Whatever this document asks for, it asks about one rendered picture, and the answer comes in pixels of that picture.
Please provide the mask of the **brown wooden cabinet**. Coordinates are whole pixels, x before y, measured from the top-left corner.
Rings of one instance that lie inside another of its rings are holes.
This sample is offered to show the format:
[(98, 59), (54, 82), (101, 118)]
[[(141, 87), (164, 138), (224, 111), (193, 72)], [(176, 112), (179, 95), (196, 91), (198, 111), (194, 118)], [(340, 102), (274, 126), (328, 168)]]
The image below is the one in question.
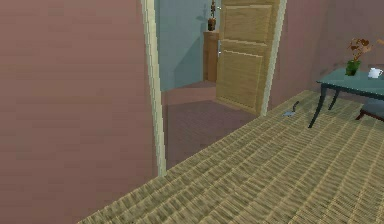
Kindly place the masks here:
[(204, 32), (203, 79), (210, 82), (215, 82), (217, 79), (218, 40), (218, 32)]

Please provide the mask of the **light wooden room door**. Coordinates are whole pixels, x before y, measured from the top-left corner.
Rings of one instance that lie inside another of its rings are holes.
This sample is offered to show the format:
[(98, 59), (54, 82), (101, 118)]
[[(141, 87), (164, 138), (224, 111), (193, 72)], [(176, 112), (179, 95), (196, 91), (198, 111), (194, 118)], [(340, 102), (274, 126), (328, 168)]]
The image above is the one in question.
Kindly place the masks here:
[(260, 116), (287, 0), (221, 0), (216, 97)]

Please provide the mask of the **brown potted plant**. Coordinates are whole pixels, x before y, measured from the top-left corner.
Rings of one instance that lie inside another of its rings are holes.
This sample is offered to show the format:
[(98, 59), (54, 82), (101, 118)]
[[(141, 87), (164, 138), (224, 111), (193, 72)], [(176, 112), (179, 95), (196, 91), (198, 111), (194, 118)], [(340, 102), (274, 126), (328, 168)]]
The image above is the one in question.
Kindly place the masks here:
[(207, 23), (209, 31), (215, 30), (215, 26), (216, 26), (215, 12), (216, 12), (216, 2), (215, 0), (211, 0), (210, 17), (208, 18), (208, 23)]

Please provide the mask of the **teal table with dark legs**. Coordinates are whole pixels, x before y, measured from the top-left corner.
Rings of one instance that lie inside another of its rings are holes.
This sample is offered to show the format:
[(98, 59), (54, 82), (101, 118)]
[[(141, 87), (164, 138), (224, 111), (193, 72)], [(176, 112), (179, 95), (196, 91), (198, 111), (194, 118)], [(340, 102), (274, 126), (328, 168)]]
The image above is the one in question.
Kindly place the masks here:
[(384, 101), (384, 78), (369, 78), (367, 72), (357, 71), (354, 76), (347, 76), (346, 69), (340, 68), (325, 75), (318, 83), (321, 85), (321, 95), (309, 128), (313, 126), (323, 107), (328, 89), (335, 91), (329, 110), (333, 108), (340, 92)]

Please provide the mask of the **plant in green pot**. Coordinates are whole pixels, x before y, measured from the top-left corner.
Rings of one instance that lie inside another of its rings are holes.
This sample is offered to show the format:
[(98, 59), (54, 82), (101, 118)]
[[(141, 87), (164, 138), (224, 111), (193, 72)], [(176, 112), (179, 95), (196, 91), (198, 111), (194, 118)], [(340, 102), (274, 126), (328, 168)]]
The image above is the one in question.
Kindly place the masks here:
[(354, 76), (361, 64), (360, 57), (368, 53), (372, 46), (370, 41), (362, 38), (353, 38), (348, 45), (348, 49), (352, 52), (353, 58), (347, 62), (346, 75)]

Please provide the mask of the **grey chair with brown legs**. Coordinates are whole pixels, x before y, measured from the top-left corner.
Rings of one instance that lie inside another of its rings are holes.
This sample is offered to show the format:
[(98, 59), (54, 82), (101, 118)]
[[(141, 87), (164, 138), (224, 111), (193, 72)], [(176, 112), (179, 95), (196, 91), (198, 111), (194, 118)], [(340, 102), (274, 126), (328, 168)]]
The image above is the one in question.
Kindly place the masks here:
[(360, 113), (356, 119), (359, 120), (364, 115), (384, 122), (384, 100), (368, 98), (360, 109)]

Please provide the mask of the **white mug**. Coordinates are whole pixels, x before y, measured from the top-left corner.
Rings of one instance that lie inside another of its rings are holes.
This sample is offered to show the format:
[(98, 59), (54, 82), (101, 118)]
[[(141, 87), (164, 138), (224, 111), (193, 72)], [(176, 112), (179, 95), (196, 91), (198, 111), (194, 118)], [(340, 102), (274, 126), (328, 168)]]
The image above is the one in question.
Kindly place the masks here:
[(369, 73), (368, 73), (368, 77), (378, 79), (383, 73), (384, 73), (384, 71), (382, 69), (371, 68)]

